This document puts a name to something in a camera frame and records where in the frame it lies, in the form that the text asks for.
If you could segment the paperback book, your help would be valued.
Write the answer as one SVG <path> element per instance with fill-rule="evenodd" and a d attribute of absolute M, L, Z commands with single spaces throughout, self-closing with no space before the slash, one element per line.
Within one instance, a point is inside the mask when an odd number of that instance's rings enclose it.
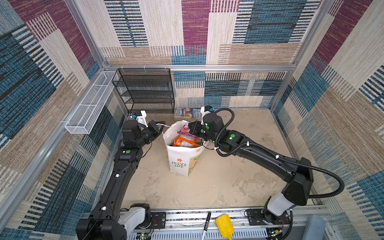
<path fill-rule="evenodd" d="M 201 110 L 195 108 L 181 108 L 175 110 L 174 119 L 176 121 L 186 120 L 195 121 L 201 118 Z"/>

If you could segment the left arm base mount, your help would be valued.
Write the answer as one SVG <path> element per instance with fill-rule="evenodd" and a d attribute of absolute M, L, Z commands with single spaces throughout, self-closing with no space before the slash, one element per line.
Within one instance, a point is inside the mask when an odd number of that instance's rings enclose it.
<path fill-rule="evenodd" d="M 166 227 L 167 213 L 166 212 L 151 212 L 146 215 L 143 227 L 149 229 L 164 229 Z"/>

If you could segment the black marker pen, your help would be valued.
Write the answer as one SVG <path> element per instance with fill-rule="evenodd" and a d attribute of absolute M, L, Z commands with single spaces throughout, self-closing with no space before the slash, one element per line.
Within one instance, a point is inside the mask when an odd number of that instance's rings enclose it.
<path fill-rule="evenodd" d="M 211 215 L 212 215 L 212 213 L 208 212 L 207 218 L 206 218 L 206 221 L 205 221 L 205 225 L 204 225 L 204 229 L 203 229 L 203 233 L 202 233 L 202 236 L 201 236 L 201 240 L 204 240 L 206 235 L 207 235 L 208 228 L 209 228 L 209 223 L 210 223 L 210 219 L 211 219 Z"/>

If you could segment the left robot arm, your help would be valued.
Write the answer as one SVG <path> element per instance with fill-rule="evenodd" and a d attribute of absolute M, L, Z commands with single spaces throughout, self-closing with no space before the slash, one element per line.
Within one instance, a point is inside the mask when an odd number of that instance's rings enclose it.
<path fill-rule="evenodd" d="M 80 219 L 76 234 L 80 240 L 126 240 L 136 228 L 151 227 L 153 218 L 148 204 L 134 204 L 127 211 L 122 203 L 130 180 L 135 174 L 143 147 L 162 134 L 165 122 L 144 125 L 129 119 L 122 126 L 122 141 L 114 156 L 110 179 L 95 208 L 87 219 Z"/>

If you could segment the purple snack packet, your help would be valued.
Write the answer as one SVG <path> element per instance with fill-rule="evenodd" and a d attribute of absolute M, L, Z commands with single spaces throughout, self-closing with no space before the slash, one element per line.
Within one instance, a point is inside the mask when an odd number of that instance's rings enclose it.
<path fill-rule="evenodd" d="M 185 124 L 182 129 L 178 132 L 179 135 L 182 135 L 182 136 L 192 136 L 190 134 L 190 127 L 188 124 Z"/>

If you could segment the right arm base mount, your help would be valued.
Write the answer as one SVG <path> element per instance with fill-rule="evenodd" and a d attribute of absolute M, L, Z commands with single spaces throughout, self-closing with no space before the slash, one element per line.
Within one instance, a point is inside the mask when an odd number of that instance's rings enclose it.
<path fill-rule="evenodd" d="M 281 216 L 277 217 L 270 211 L 256 208 L 247 209 L 244 212 L 245 217 L 248 219 L 250 226 L 261 225 L 284 225 L 288 226 L 291 223 L 290 214 L 285 211 Z"/>

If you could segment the grey blue padded stool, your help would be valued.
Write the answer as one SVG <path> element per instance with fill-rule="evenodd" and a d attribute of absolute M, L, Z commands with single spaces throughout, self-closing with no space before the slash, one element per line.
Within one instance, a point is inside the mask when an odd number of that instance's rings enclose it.
<path fill-rule="evenodd" d="M 322 240 L 326 222 L 318 215 L 311 215 L 305 227 L 302 240 Z"/>

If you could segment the white paper bag with illustration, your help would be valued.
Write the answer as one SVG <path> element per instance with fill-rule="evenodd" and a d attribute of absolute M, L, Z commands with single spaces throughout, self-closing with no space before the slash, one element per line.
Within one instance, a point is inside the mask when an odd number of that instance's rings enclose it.
<path fill-rule="evenodd" d="M 183 176 L 189 176 L 193 167 L 205 150 L 205 142 L 198 148 L 174 147 L 175 138 L 187 121 L 178 121 L 172 124 L 163 134 L 163 139 L 168 151 L 170 171 Z"/>

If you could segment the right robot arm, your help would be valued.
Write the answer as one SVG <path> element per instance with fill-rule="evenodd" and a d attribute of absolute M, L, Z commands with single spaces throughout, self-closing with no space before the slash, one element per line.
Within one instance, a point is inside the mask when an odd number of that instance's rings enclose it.
<path fill-rule="evenodd" d="M 291 208 L 305 206 L 309 199 L 335 197 L 345 189 L 345 183 L 341 177 L 313 166 L 310 160 L 305 158 L 297 160 L 280 155 L 252 141 L 245 134 L 229 130 L 228 126 L 235 119 L 233 110 L 229 108 L 214 110 L 211 106 L 205 106 L 203 111 L 201 121 L 188 124 L 190 134 L 212 142 L 219 156 L 237 156 L 247 159 L 277 175 L 286 183 L 279 193 L 267 200 L 259 212 L 265 224 L 274 224 Z M 330 193 L 312 195 L 314 171 L 334 178 L 339 184 L 338 188 Z"/>

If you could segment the yellow plastic scoop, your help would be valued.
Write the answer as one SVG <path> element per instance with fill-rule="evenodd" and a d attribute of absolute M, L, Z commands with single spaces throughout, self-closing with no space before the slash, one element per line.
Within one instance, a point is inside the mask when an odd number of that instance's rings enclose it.
<path fill-rule="evenodd" d="M 230 216 L 227 214 L 221 215 L 220 217 L 216 218 L 216 224 L 221 236 L 228 240 L 232 240 L 234 227 L 231 222 Z"/>

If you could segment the orange snack packet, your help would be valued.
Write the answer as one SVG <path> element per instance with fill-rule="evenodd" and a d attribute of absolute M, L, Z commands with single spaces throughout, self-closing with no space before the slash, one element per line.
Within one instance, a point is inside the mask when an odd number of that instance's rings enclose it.
<path fill-rule="evenodd" d="M 203 145 L 203 140 L 200 137 L 193 135 L 178 135 L 173 143 L 174 147 L 183 148 L 198 148 Z"/>

